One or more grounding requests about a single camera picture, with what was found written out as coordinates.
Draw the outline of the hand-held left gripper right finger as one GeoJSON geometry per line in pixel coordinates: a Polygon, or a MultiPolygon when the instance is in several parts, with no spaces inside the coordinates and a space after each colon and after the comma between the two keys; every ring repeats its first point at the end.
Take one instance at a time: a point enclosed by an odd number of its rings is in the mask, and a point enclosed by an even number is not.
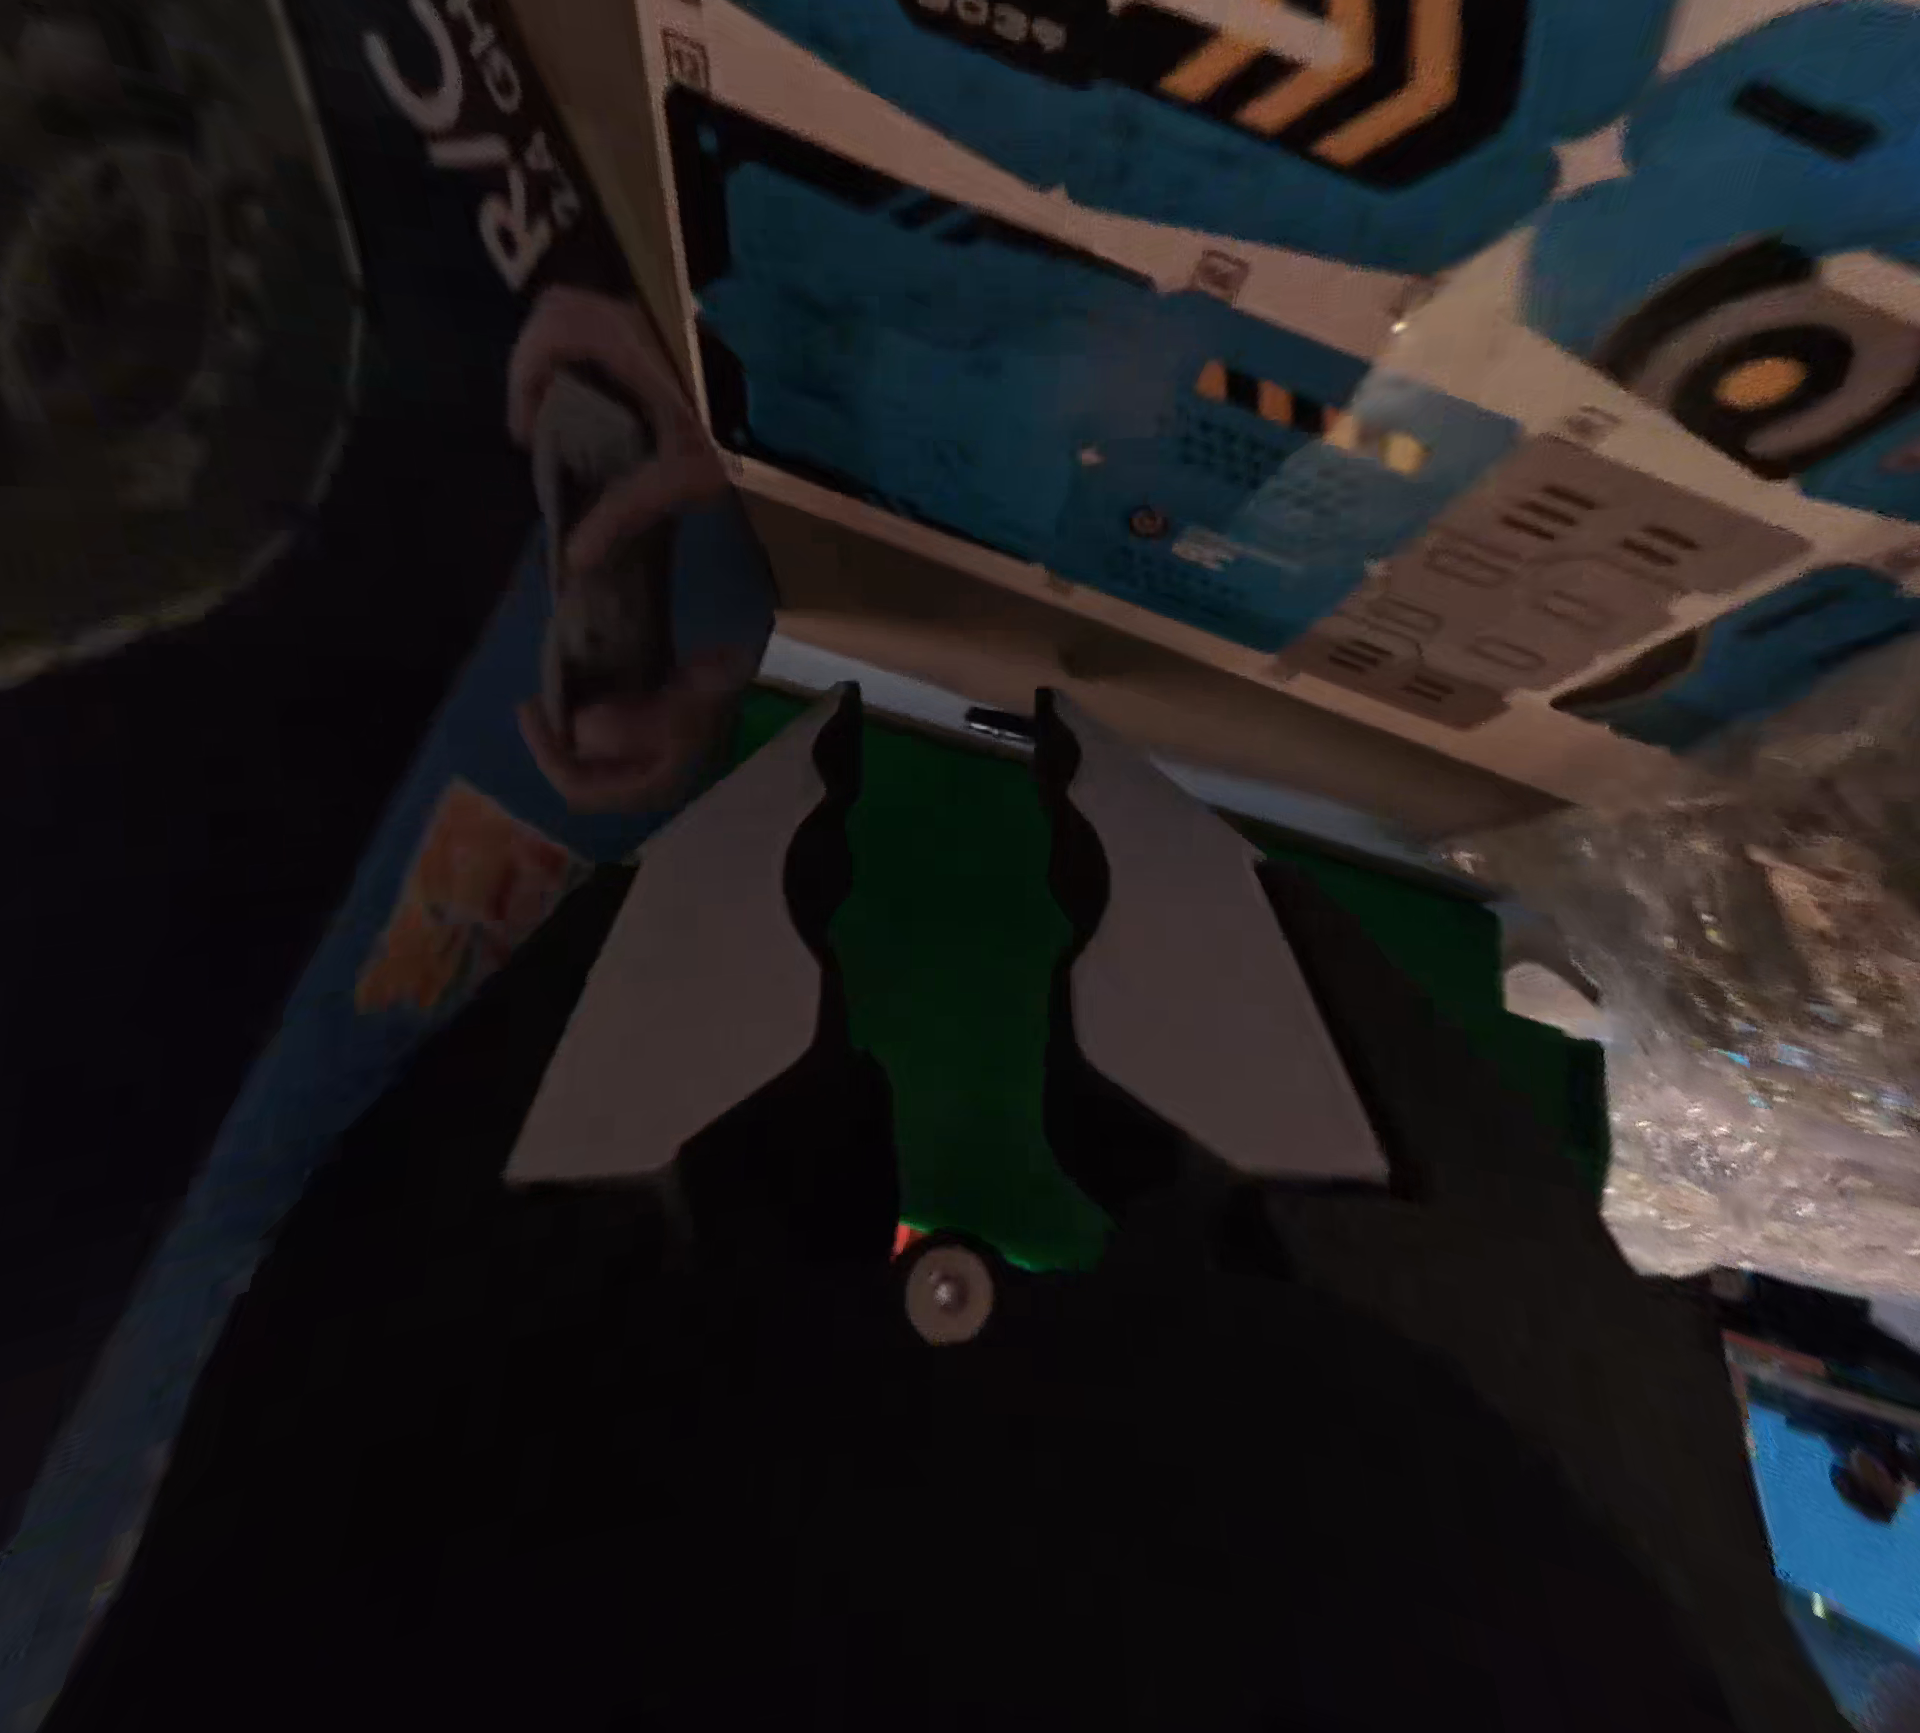
{"type": "Polygon", "coordinates": [[[1387,1150],[1261,888],[1261,852],[1064,697],[1037,700],[1047,796],[1090,831],[1095,928],[1069,1027],[1095,1073],[1274,1185],[1387,1185],[1387,1150]]]}

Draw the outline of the clear bubble wrap bag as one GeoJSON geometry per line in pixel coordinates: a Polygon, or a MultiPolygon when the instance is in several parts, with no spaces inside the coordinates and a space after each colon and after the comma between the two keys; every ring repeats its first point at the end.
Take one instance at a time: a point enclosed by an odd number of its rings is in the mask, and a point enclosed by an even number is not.
{"type": "Polygon", "coordinates": [[[1446,857],[1598,989],[1610,1169],[1639,1270],[1858,1300],[1920,1275],[1914,677],[1839,672],[1652,787],[1446,857]]]}

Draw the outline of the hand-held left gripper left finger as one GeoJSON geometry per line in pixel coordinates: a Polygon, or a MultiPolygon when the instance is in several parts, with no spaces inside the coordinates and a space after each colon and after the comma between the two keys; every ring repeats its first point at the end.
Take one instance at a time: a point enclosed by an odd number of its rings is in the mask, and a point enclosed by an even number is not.
{"type": "Polygon", "coordinates": [[[854,684],[821,697],[645,849],[503,1167],[506,1185],[664,1178],[805,1056],[826,965],[797,928],[785,862],[832,800],[814,748],[837,719],[859,727],[854,684]]]}

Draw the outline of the green plastic bin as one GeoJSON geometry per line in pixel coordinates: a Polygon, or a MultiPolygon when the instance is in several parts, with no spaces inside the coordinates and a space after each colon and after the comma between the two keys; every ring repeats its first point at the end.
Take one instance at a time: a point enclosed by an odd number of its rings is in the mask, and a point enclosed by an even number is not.
{"type": "Polygon", "coordinates": [[[897,1224],[1128,1300],[1358,1300],[1565,1314],[1621,1275],[1601,1228],[1601,1065],[1502,1014],[1495,916],[1339,862],[1261,888],[1387,1150],[1387,1185],[1224,1169],[1069,1027],[1095,840],[1064,753],[974,758],[837,719],[832,800],[785,862],[826,965],[812,1051],[684,1150],[700,1235],[752,1265],[880,1270],[897,1224]]]}

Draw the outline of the blue sticker sheet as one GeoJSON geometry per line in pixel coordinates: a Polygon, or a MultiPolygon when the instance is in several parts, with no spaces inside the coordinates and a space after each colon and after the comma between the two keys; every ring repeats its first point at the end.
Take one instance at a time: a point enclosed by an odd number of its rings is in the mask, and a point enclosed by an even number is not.
{"type": "Polygon", "coordinates": [[[1914,646],[1920,0],[639,0],[758,477],[1547,790],[1914,646]]]}

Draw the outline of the dark blue toy set box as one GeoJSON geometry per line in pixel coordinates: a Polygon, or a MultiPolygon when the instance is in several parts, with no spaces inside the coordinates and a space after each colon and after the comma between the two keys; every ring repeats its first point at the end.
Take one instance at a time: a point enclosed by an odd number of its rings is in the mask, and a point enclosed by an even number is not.
{"type": "Polygon", "coordinates": [[[770,570],[513,0],[105,0],[3,161],[3,1726],[321,1726],[770,570]]]}

